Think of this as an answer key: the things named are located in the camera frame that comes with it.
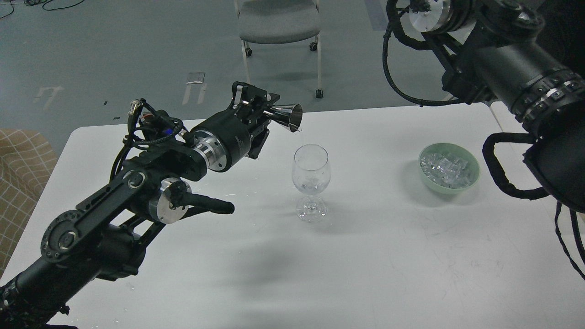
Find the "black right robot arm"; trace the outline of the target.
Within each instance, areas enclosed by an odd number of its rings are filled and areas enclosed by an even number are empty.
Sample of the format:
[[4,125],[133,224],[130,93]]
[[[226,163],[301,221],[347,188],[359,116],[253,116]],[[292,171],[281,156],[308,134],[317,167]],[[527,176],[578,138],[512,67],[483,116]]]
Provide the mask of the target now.
[[[447,106],[500,101],[522,125],[524,133],[494,133],[482,148],[496,186],[506,195],[556,202],[555,233],[573,269],[572,257],[558,218],[569,211],[577,254],[584,258],[584,79],[537,43],[545,21],[535,9],[517,0],[411,0],[403,8],[386,4],[383,71],[403,99],[418,106]],[[388,65],[389,40],[418,51],[431,51],[443,66],[441,79],[452,100],[415,98],[402,92]],[[540,183],[520,190],[506,177],[495,155],[498,143],[528,144],[523,162]]]

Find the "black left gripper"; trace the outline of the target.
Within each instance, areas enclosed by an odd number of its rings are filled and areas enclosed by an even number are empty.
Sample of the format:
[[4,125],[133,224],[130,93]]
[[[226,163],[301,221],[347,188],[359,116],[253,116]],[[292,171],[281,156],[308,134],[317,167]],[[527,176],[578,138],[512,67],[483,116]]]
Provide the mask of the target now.
[[234,82],[232,107],[196,125],[188,132],[187,143],[203,153],[212,171],[227,171],[242,158],[257,159],[270,135],[271,119],[265,111],[278,100],[278,94]]

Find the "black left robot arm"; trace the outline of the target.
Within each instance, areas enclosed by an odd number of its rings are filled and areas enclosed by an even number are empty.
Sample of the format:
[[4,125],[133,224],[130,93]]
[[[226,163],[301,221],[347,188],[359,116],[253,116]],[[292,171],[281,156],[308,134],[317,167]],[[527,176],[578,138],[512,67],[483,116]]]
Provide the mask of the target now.
[[205,212],[234,212],[231,202],[196,194],[189,183],[258,158],[269,124],[294,133],[303,109],[278,106],[278,94],[244,82],[234,82],[232,93],[226,110],[190,130],[145,99],[131,103],[108,184],[53,219],[40,258],[1,287],[3,329],[50,329],[50,319],[69,314],[67,302],[90,281],[137,275],[165,226]]

